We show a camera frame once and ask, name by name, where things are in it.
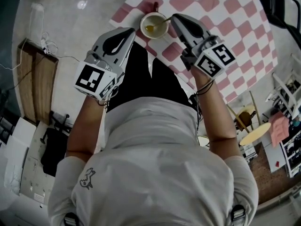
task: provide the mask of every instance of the backpack strap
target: backpack strap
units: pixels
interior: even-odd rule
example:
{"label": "backpack strap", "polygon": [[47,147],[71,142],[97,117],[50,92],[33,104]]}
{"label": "backpack strap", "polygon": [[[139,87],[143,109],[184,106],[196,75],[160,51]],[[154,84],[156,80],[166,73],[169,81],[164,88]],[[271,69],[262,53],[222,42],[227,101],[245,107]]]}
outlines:
{"label": "backpack strap", "polygon": [[230,226],[244,226],[246,222],[245,208],[238,204],[235,205],[230,214]]}
{"label": "backpack strap", "polygon": [[65,226],[79,226],[79,218],[74,213],[67,213],[64,217]]}

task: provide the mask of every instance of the red and white tablecloth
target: red and white tablecloth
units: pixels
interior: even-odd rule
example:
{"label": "red and white tablecloth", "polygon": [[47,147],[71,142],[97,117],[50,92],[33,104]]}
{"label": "red and white tablecloth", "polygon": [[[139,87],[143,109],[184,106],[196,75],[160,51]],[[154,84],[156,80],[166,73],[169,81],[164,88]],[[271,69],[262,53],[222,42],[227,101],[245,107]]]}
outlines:
{"label": "red and white tablecloth", "polygon": [[236,55],[236,63],[216,78],[226,102],[230,102],[254,85],[277,65],[277,53],[269,22],[259,0],[126,0],[110,20],[115,27],[133,27],[136,42],[160,59],[195,88],[195,81],[180,59],[185,46],[172,26],[158,40],[144,37],[140,19],[152,12],[153,3],[166,17],[182,13],[202,21],[210,32],[225,40]]}

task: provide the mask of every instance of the black chair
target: black chair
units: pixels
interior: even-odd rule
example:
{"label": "black chair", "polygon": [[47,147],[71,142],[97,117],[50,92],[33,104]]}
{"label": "black chair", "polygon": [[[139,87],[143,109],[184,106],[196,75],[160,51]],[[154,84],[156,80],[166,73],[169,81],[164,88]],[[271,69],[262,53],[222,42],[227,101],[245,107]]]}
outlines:
{"label": "black chair", "polygon": [[41,158],[41,164],[43,165],[43,171],[53,177],[56,175],[56,168],[58,163],[64,159],[67,151],[68,136],[63,131],[70,133],[71,128],[66,126],[66,120],[69,118],[67,114],[63,123],[60,123],[53,116],[53,111],[49,114],[49,121],[54,120],[54,129],[47,128],[41,143],[46,144],[45,152]]}
{"label": "black chair", "polygon": [[279,28],[286,28],[301,49],[300,3],[297,0],[292,1],[294,1],[298,7],[297,27],[289,25],[285,22],[285,0],[260,0],[269,23]]}

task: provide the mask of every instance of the white box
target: white box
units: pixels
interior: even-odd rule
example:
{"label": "white box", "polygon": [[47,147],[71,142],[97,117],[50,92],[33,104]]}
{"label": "white box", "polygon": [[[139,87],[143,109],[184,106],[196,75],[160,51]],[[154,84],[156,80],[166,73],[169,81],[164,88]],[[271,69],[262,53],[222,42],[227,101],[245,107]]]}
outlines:
{"label": "white box", "polygon": [[194,66],[210,78],[215,79],[218,75],[227,70],[234,61],[235,57],[233,52],[222,42],[205,49]]}
{"label": "white box", "polygon": [[74,78],[74,87],[88,96],[102,100],[116,82],[116,73],[80,61]]}
{"label": "white box", "polygon": [[23,118],[20,118],[14,129],[13,137],[21,141],[27,147],[30,147],[36,129],[36,126],[32,125]]}

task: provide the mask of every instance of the cup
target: cup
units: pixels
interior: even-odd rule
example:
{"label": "cup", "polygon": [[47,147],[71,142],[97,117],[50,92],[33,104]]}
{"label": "cup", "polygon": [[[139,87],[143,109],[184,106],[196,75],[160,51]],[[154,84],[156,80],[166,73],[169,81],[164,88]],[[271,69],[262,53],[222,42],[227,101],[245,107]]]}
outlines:
{"label": "cup", "polygon": [[[157,2],[154,3],[154,11],[145,15],[140,21],[140,30],[142,34],[149,39],[159,39],[163,37],[168,31],[168,21],[160,24],[167,18],[158,12],[159,4]],[[146,30],[146,26],[148,25],[158,25],[154,27],[152,32]]]}

